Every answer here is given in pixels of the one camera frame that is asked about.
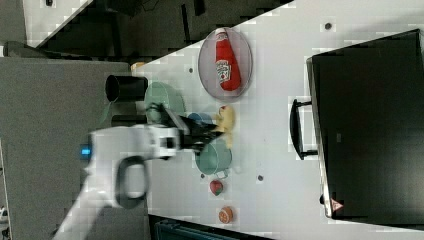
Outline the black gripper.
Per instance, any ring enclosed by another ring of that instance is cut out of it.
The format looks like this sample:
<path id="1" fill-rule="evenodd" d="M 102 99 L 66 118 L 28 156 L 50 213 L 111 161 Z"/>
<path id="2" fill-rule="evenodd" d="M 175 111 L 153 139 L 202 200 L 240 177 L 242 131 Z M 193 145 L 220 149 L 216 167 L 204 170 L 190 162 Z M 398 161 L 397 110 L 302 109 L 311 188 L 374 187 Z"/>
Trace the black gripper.
<path id="1" fill-rule="evenodd" d="M 197 122 L 193 119 L 180 116 L 164 105 L 159 105 L 160 123 L 166 127 L 176 128 L 180 149 L 191 149 L 199 155 L 205 147 L 220 138 L 222 132 L 210 132 L 216 128 L 215 124 Z"/>

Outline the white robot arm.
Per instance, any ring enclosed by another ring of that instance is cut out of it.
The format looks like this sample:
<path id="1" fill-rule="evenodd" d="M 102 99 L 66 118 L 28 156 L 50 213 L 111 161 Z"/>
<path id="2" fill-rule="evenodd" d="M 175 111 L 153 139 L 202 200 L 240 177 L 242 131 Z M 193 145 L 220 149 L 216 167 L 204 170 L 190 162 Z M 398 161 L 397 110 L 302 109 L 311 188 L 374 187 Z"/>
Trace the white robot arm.
<path id="1" fill-rule="evenodd" d="M 199 154 L 223 134 L 162 104 L 150 108 L 160 115 L 157 122 L 90 133 L 87 177 L 52 240 L 85 240 L 103 209 L 133 209 L 146 199 L 149 160 L 169 160 L 185 149 Z"/>

